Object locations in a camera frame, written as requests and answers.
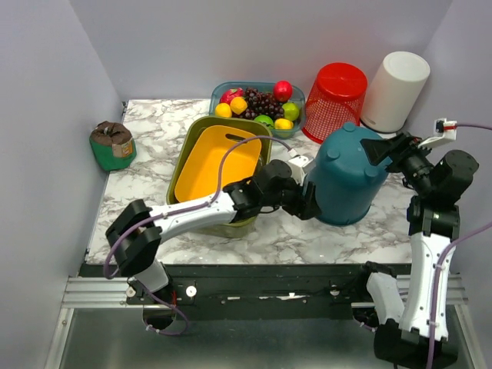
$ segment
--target blue plastic basket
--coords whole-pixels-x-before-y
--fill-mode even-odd
[[[225,82],[217,86],[212,92],[210,100],[209,115],[215,115],[215,107],[221,100],[222,95],[231,88],[242,88],[245,90],[248,87],[257,88],[259,92],[272,92],[274,89],[274,82],[247,82],[247,81],[232,81]],[[292,96],[289,101],[294,102],[300,110],[299,118],[294,122],[292,129],[271,129],[271,133],[278,138],[291,138],[295,132],[299,131],[306,120],[306,114],[304,112],[304,106],[306,104],[306,98],[304,93],[296,86],[292,86]]]

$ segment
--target red trash bin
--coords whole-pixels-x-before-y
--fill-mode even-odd
[[[366,90],[367,78],[359,68],[346,63],[325,65],[306,101],[304,134],[320,144],[347,121],[359,125]]]

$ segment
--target red apple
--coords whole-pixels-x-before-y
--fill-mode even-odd
[[[279,102],[286,102],[292,96],[292,85],[287,81],[278,81],[274,86],[274,97]]]
[[[230,104],[233,98],[242,97],[243,89],[242,88],[231,88],[224,92],[221,97],[221,102],[225,102],[226,104]]]

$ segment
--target green bin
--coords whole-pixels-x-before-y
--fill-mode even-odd
[[[242,129],[248,131],[257,136],[271,136],[270,130],[258,123],[257,121],[249,121],[246,119],[236,119],[236,118],[221,118],[221,117],[203,117],[195,121],[191,127],[188,129],[186,138],[183,142],[183,147],[181,148],[181,153],[179,154],[178,162],[175,166],[175,171],[172,174],[171,183],[169,184],[168,193],[166,195],[166,201],[168,204],[178,204],[179,201],[175,196],[176,182],[185,166],[185,162],[188,160],[188,156],[191,153],[194,144],[200,137],[201,133],[208,127],[212,125],[226,125],[229,127]],[[263,165],[270,161],[271,152],[271,140],[261,139],[261,152],[260,159],[258,160],[258,165],[256,171]],[[198,233],[210,234],[213,236],[220,236],[226,238],[241,238],[246,234],[250,233],[254,229],[254,221],[256,217],[246,219],[244,221],[239,221],[237,223],[230,224],[219,224],[211,227],[206,227],[196,230]]]

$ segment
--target white marble pattern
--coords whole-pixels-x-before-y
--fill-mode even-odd
[[[208,113],[209,102],[129,102],[125,125],[135,137],[138,155],[129,168],[109,175],[86,257],[89,264],[104,262],[108,253],[105,230],[129,202],[143,198],[150,206],[165,203],[187,128]],[[319,149],[301,132],[289,142],[300,154],[314,156]],[[271,157],[288,158],[277,143]],[[391,175],[367,216],[354,225],[334,227],[315,219],[300,221],[279,210],[260,215],[255,231],[242,239],[183,234],[161,245],[158,259],[167,264],[409,263],[405,214],[411,194],[398,176]]]

